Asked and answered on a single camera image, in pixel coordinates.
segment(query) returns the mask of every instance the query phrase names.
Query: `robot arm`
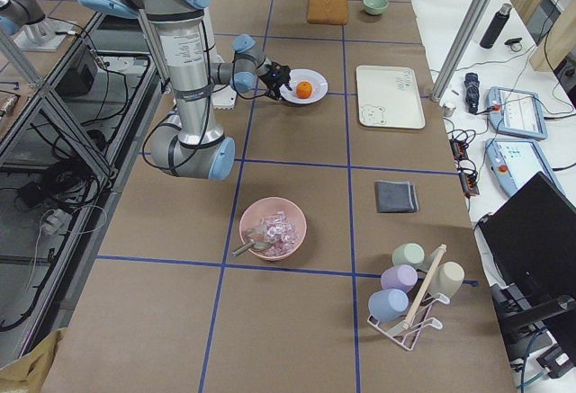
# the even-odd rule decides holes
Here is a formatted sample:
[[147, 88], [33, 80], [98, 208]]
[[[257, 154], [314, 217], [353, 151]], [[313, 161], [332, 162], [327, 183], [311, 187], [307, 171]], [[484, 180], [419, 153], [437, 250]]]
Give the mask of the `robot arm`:
[[239, 93], [254, 88], [259, 76], [268, 95], [280, 98], [290, 69], [271, 62], [247, 35], [235, 40], [230, 64], [206, 63], [204, 9], [211, 0], [78, 0], [96, 11], [138, 18], [143, 10], [160, 39], [175, 96], [177, 114], [160, 124], [152, 139], [158, 168], [176, 176], [225, 179], [234, 162], [234, 141], [225, 137], [212, 112], [213, 82], [226, 82]]
[[23, 26], [34, 44], [51, 40], [56, 34], [36, 0], [0, 0], [0, 29], [11, 36]]

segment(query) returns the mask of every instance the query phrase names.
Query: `brown sponge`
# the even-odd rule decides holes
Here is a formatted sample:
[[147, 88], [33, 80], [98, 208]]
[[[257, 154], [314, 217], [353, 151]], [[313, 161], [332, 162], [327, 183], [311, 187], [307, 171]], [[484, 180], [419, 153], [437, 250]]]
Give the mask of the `brown sponge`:
[[348, 22], [348, 0], [308, 0], [308, 22], [343, 26]]

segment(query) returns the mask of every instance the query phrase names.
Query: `black monitor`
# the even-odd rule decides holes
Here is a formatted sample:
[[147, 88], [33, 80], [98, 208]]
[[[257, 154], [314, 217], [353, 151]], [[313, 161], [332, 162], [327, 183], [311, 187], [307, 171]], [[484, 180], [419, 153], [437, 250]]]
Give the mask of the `black monitor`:
[[[538, 173], [479, 223], [504, 281], [532, 306], [576, 297], [576, 208]], [[576, 362], [576, 310], [544, 320]]]

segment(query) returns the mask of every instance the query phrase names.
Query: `tray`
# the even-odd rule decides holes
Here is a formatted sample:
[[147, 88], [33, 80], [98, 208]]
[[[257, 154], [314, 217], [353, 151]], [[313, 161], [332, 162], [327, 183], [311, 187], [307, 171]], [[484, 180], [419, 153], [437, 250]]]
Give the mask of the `tray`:
[[411, 68], [361, 65], [356, 82], [358, 119], [364, 126], [421, 130], [426, 125]]

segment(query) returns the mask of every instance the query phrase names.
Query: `orange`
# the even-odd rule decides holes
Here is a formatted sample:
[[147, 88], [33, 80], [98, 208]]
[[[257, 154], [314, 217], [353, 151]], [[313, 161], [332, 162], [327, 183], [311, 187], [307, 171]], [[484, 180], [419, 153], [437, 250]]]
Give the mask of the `orange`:
[[296, 96], [300, 99], [308, 99], [312, 95], [312, 85], [308, 81], [301, 81], [296, 85]]

